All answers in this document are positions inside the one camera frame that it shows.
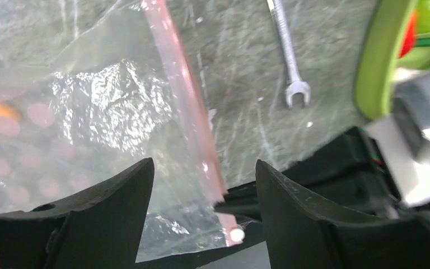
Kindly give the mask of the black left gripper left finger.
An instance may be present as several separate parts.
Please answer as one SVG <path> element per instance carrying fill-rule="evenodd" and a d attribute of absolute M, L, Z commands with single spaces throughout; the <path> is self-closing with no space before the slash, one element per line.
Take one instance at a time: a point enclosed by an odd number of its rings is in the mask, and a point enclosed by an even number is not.
<path fill-rule="evenodd" d="M 61 200 L 0 214 L 0 268 L 133 268 L 154 173 L 146 158 Z"/>

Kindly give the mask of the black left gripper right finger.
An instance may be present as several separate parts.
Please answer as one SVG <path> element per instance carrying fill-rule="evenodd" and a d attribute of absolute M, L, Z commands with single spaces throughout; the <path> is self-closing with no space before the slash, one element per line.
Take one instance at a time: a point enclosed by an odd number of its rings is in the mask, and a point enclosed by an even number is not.
<path fill-rule="evenodd" d="M 430 211 L 398 219 L 362 213 L 262 160 L 255 176 L 272 268 L 430 268 Z"/>

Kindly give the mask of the clear zip top bag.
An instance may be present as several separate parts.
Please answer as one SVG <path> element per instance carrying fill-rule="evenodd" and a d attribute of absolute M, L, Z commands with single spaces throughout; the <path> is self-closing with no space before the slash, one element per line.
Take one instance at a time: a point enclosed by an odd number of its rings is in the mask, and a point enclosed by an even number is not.
<path fill-rule="evenodd" d="M 166 1 L 0 1 L 0 214 L 29 212 L 150 157 L 136 262 L 231 247 L 245 232 Z"/>

